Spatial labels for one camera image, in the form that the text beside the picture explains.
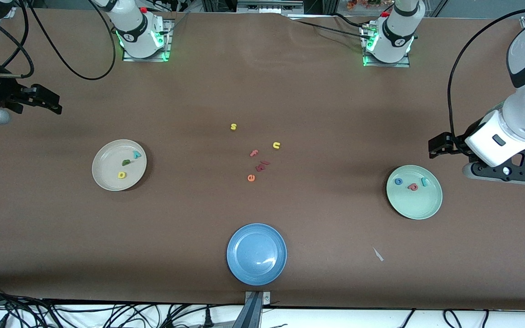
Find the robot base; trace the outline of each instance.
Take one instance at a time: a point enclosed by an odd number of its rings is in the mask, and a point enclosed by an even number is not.
[[[163,28],[160,29],[163,32],[160,38],[163,38],[164,46],[157,50],[155,54],[147,58],[135,58],[128,54],[123,49],[123,61],[125,62],[168,62],[169,54],[171,52],[171,42],[173,41],[173,29],[175,26],[175,19],[163,19]]]
[[[377,21],[372,20],[368,24],[364,24],[359,28],[360,35],[365,35],[369,37],[374,37],[374,33],[377,30]],[[364,66],[378,66],[378,67],[410,67],[410,61],[408,60],[408,54],[405,54],[401,60],[394,63],[381,62],[375,58],[368,50],[368,43],[371,42],[371,39],[362,38],[362,53],[363,53],[363,63]]]

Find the white floor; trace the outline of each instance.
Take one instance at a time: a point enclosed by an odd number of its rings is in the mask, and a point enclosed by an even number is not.
[[[66,309],[102,309],[109,308],[107,305],[98,306],[62,306]],[[188,309],[199,308],[202,305],[196,305]],[[162,320],[167,314],[168,305],[160,305],[159,312]],[[236,319],[241,307],[215,307],[211,309],[212,320],[215,323],[231,322]],[[117,327],[119,324],[129,318],[133,311],[123,315],[111,324],[111,327]],[[284,326],[285,328],[398,328],[404,322],[409,310],[336,310],[336,309],[272,309],[265,310],[262,315],[261,328],[276,328]],[[5,311],[0,310],[0,319]],[[66,320],[70,320],[78,328],[102,328],[111,311],[94,312],[94,313],[62,313]],[[147,317],[152,328],[157,326],[158,311],[152,307],[143,314]],[[456,314],[463,328],[480,328],[485,313],[483,311],[456,311]],[[204,311],[198,311],[186,317],[175,321],[175,326],[182,327],[181,324],[197,327],[204,323]],[[23,316],[28,323],[33,320],[28,316]],[[450,323],[458,325],[450,317]],[[144,328],[140,320],[129,322],[126,328]],[[416,311],[407,328],[448,328],[444,322],[442,311]],[[8,320],[7,328],[20,328],[16,319]],[[491,311],[486,328],[525,328],[525,312],[515,311]]]

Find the blue plate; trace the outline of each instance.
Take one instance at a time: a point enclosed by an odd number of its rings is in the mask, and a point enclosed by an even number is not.
[[[287,262],[287,246],[279,231],[266,224],[253,223],[234,233],[226,260],[232,274],[241,282],[266,285],[277,279]]]

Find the cable connector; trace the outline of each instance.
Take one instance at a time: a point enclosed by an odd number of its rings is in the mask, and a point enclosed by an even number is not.
[[[212,317],[210,316],[210,306],[206,305],[206,319],[204,320],[204,328],[211,328],[214,326]]]

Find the white plate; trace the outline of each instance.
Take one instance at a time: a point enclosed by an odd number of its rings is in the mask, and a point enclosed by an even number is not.
[[[133,151],[141,154],[133,158]],[[123,166],[123,160],[131,160],[131,164]],[[100,187],[110,191],[129,189],[138,183],[147,168],[147,155],[143,147],[135,141],[121,139],[111,141],[96,153],[92,161],[92,177]],[[127,177],[119,179],[119,172],[125,172]]]

